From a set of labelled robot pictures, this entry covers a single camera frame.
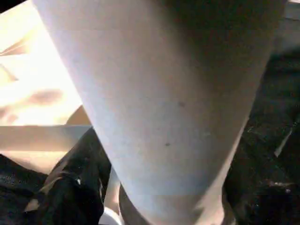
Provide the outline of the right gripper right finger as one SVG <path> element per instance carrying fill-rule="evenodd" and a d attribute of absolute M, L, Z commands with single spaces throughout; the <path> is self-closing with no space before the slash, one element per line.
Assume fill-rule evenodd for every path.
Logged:
<path fill-rule="evenodd" d="M 244 140 L 223 190 L 238 225 L 298 225 L 300 187 L 262 146 Z"/>

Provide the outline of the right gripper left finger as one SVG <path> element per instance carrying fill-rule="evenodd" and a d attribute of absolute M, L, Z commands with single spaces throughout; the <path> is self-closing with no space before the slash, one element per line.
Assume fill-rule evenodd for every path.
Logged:
<path fill-rule="evenodd" d="M 111 163 L 93 128 L 55 165 L 25 207 L 26 225 L 97 225 Z"/>

